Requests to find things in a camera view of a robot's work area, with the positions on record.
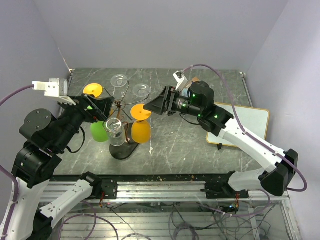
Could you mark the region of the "clear wine glass front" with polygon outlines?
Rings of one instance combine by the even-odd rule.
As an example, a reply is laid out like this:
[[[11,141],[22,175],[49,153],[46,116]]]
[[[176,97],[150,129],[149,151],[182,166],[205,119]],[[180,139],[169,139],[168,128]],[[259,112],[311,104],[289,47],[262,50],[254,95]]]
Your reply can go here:
[[[126,141],[125,129],[122,122],[118,118],[109,118],[103,124],[107,133],[110,145],[119,147]]]

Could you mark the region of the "orange plastic wine glass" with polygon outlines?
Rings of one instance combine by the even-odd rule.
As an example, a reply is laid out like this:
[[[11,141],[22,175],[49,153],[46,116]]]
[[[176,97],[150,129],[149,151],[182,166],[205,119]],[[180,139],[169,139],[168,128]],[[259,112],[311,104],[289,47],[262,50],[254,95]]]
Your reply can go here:
[[[144,109],[144,104],[139,103],[132,107],[130,114],[135,122],[131,128],[132,139],[139,144],[148,142],[151,138],[151,126],[147,119],[152,112]]]

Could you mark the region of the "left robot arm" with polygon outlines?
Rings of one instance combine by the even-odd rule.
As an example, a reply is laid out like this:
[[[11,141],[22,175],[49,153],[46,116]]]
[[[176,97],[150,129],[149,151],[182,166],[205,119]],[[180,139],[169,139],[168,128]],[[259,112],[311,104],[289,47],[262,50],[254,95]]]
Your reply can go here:
[[[3,240],[46,240],[62,217],[81,201],[96,199],[102,193],[102,179],[86,172],[71,190],[44,207],[40,199],[61,155],[68,151],[74,135],[83,132],[83,123],[105,122],[114,98],[97,99],[83,94],[75,104],[63,103],[63,112],[55,117],[46,109],[30,112],[19,129],[25,137],[16,155],[12,171],[12,191],[5,218],[0,226]]]

